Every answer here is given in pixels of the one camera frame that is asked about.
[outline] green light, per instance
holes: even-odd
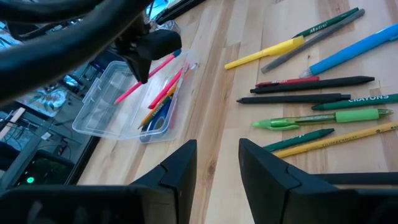
[[[28,184],[31,184],[31,183],[33,183],[34,181],[35,181],[34,177],[29,177],[28,179],[26,179],[26,182],[27,182]]]

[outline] yellow pencil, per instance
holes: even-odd
[[[177,89],[177,83],[173,85],[173,87],[167,92],[167,94],[165,96],[163,96],[163,98],[159,101],[160,103],[158,103],[154,109],[152,109],[149,114],[141,121],[141,125],[138,127],[138,129],[140,129],[141,127],[143,127],[144,124],[146,124],[148,122],[149,119],[152,118],[152,115],[155,113],[155,111],[157,111],[158,107],[162,104],[161,102],[163,102],[167,97],[171,96],[175,90]]]
[[[382,124],[373,128],[367,128],[364,130],[360,130],[360,131],[356,131],[353,133],[348,133],[348,134],[344,134],[342,136],[337,136],[337,137],[333,137],[333,138],[328,138],[325,140],[321,140],[321,141],[316,141],[310,144],[306,144],[303,146],[297,146],[297,147],[292,147],[290,149],[286,149],[286,150],[281,150],[281,151],[277,151],[274,153],[275,156],[279,157],[279,158],[283,158],[283,157],[287,157],[287,156],[293,156],[299,153],[303,153],[303,152],[307,152],[307,151],[311,151],[314,149],[320,149],[323,147],[327,147],[327,146],[332,146],[335,144],[339,144],[339,143],[343,143],[343,142],[348,142],[348,141],[352,141],[355,139],[359,139],[359,138],[363,138],[366,136],[370,136],[373,134],[379,134],[382,133],[384,131],[391,131],[391,130],[395,130],[398,128],[398,121],[394,121],[394,122],[390,122],[387,124]]]

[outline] plastic container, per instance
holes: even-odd
[[[167,57],[152,62],[151,70]],[[189,66],[190,71],[184,72],[178,80],[163,125],[142,132],[138,127],[151,111],[148,106],[184,65]],[[173,140],[182,131],[190,111],[192,83],[197,67],[196,55],[191,51],[182,52],[150,78],[148,83],[115,105],[114,101],[137,80],[124,62],[111,62],[84,97],[84,105],[72,127],[79,133],[117,140],[139,138],[144,143]]]

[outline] blue pen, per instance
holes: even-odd
[[[335,53],[334,55],[312,65],[309,69],[304,71],[300,78],[311,77],[314,75],[319,75],[322,72],[333,68],[341,63],[348,61],[349,59],[355,58],[356,56],[367,52],[381,44],[388,41],[393,41],[398,39],[398,24],[394,24],[387,27],[379,32],[370,35],[369,37],[360,40],[359,42],[346,47],[343,50]]]
[[[171,105],[171,100],[169,100],[159,111],[159,113],[154,117],[154,119],[149,123],[142,127],[141,132],[148,132],[153,130],[158,130],[163,127],[167,113],[169,112],[169,108]],[[139,137],[140,141],[143,143],[149,142],[152,137],[162,137],[167,132],[167,128],[164,129],[162,132],[157,134],[145,134]]]

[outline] black mount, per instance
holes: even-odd
[[[1,223],[189,223],[197,172],[191,140],[127,186],[33,185],[0,197]]]
[[[398,223],[398,190],[338,189],[248,139],[239,165],[256,223]]]

